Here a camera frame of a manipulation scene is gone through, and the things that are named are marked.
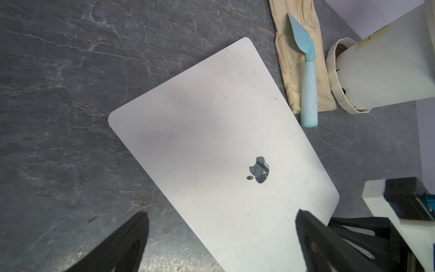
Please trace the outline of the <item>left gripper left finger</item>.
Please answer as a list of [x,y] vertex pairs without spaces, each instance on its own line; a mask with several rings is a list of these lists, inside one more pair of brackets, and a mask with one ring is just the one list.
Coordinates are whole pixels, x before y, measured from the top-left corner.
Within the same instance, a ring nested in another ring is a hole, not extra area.
[[136,213],[68,271],[137,272],[147,244],[149,229],[147,213]]

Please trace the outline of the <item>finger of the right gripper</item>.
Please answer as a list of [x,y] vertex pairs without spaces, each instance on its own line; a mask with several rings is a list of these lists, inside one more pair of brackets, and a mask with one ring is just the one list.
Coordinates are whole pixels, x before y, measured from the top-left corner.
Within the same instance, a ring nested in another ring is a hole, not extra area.
[[386,230],[390,228],[390,220],[380,217],[332,218],[329,226],[349,226],[365,230]]
[[375,231],[375,236],[354,232],[347,228],[335,228],[334,231],[342,239],[367,250],[375,257],[377,262],[388,262],[390,260],[388,253],[390,237],[389,228],[382,228]]

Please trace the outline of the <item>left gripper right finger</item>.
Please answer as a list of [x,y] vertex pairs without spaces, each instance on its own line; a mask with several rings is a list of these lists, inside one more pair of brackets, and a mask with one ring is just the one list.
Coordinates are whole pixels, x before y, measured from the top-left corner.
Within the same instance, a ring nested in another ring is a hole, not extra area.
[[363,257],[309,211],[299,210],[295,223],[307,271],[380,271],[379,267]]

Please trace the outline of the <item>silver laptop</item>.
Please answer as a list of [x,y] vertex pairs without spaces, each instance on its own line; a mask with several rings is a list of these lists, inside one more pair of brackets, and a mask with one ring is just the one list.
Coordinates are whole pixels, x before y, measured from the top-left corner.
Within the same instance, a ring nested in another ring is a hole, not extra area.
[[327,224],[339,194],[249,38],[108,123],[225,271],[306,271],[297,213]]

